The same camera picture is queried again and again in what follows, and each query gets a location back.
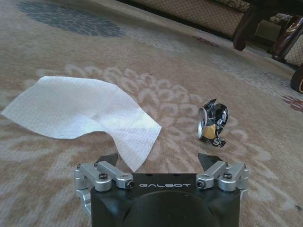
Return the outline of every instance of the wooden furniture leg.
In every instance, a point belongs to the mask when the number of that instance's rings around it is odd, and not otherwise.
[[[300,35],[303,34],[303,17],[294,17],[293,24],[275,42],[272,59],[285,62],[284,57],[288,54]]]
[[[303,63],[299,66],[299,68],[294,73],[292,80],[290,82],[290,87],[303,94]]]
[[[233,34],[234,49],[242,51],[245,48],[245,41],[254,35],[261,20],[269,19],[276,13],[274,10],[250,5]]]

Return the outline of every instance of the paper towel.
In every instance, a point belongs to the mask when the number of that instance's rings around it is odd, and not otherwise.
[[[133,171],[146,160],[161,130],[117,85],[97,79],[43,77],[2,115],[57,139],[104,131],[113,137],[121,158]]]

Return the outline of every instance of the silver metal linkage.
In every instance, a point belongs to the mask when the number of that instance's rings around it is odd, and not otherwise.
[[[95,187],[98,192],[106,192],[112,187],[112,179],[118,188],[132,189],[134,187],[133,175],[120,171],[106,161],[93,165],[79,164],[74,170],[76,195],[81,199],[88,215],[91,216],[89,188]]]
[[[196,186],[199,189],[212,188],[214,180],[218,178],[218,186],[222,191],[232,192],[236,188],[241,190],[241,199],[248,191],[248,179],[250,170],[243,163],[229,165],[223,161],[217,161],[203,174],[196,175]]]
[[[102,173],[107,173],[115,181],[118,188],[132,189],[134,187],[134,178],[132,174],[122,172],[106,161],[97,163],[97,170]]]

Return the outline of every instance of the beige carpet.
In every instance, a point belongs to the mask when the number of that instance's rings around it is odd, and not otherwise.
[[[44,75],[115,83],[163,127],[139,173],[201,172],[199,152],[243,162],[251,175],[240,225],[302,226],[303,97],[289,87],[294,71],[253,46],[237,52],[219,37],[99,2],[0,0],[0,110]],[[231,113],[223,148],[196,138],[198,107],[212,98]],[[101,132],[56,140],[0,116],[0,226],[89,226],[73,169],[115,151]],[[118,167],[129,171],[120,159]]]

